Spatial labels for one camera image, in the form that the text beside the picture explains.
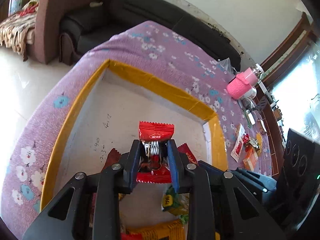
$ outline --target blue gripper pad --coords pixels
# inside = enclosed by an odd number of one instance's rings
[[[182,180],[184,176],[184,167],[180,159],[180,155],[174,140],[168,141],[167,151],[168,151],[168,163],[169,163],[169,169],[171,174],[172,186],[174,190],[177,193],[179,193],[180,180]]]

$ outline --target white wall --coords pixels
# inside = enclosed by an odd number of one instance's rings
[[[222,25],[262,63],[301,18],[300,0],[186,0]]]

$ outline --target pink jar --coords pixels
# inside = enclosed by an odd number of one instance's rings
[[[258,64],[247,68],[244,72],[237,74],[227,85],[228,93],[233,99],[238,100],[259,81],[263,73],[263,69]]]

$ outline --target black speaker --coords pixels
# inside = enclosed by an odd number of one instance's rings
[[[289,129],[272,217],[288,237],[296,232],[319,194],[320,145]]]

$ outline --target orange package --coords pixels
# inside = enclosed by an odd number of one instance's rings
[[[246,156],[243,159],[244,167],[248,171],[254,171],[258,160],[258,155],[256,150],[251,146],[246,148]]]

